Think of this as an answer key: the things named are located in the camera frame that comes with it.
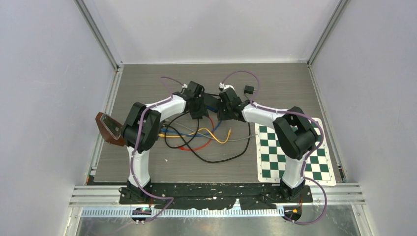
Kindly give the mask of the black switch with blue ports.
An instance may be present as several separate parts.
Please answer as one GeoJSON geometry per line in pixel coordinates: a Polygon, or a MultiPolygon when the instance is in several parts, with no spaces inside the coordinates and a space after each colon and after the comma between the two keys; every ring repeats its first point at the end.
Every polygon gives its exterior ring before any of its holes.
{"type": "Polygon", "coordinates": [[[214,113],[218,113],[220,99],[208,93],[205,93],[203,98],[204,98],[204,104],[206,108],[214,113]]]}

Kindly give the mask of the black power adapter with cord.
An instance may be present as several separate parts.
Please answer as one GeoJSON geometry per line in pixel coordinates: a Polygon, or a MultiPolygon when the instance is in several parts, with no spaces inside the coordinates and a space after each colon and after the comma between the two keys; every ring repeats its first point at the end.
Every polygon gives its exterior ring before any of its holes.
{"type": "Polygon", "coordinates": [[[253,96],[257,94],[257,89],[254,86],[245,85],[244,87],[244,96],[250,101],[253,101],[253,96]]]}

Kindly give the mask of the plain black network switch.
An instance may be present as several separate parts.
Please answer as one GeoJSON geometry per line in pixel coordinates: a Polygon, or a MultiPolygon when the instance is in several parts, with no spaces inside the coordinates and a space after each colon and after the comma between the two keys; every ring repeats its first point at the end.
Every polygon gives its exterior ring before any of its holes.
{"type": "Polygon", "coordinates": [[[168,124],[169,123],[167,123],[165,119],[161,119],[159,124],[159,137],[164,137],[164,135],[166,134],[168,124]]]}

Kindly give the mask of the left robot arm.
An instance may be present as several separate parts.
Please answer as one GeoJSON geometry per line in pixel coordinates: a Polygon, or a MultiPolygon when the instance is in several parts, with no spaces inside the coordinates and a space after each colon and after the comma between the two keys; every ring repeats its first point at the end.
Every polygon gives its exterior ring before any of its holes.
{"type": "Polygon", "coordinates": [[[208,115],[204,104],[204,87],[194,81],[182,90],[155,103],[133,104],[123,124],[121,135],[129,153],[127,188],[138,203],[146,203],[151,195],[149,186],[149,154],[158,139],[160,123],[174,115],[189,113],[193,119],[208,115]]]}

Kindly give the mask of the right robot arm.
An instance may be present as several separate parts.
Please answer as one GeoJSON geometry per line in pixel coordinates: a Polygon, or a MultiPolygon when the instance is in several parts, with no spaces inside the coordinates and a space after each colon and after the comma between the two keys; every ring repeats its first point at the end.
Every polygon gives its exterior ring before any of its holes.
{"type": "Polygon", "coordinates": [[[242,101],[233,86],[223,83],[219,85],[219,90],[219,113],[225,119],[257,123],[275,130],[286,158],[284,174],[280,179],[281,197],[293,202],[305,185],[306,160],[323,143],[323,132],[315,130],[319,127],[318,123],[299,107],[274,109],[252,100],[242,101]]]}

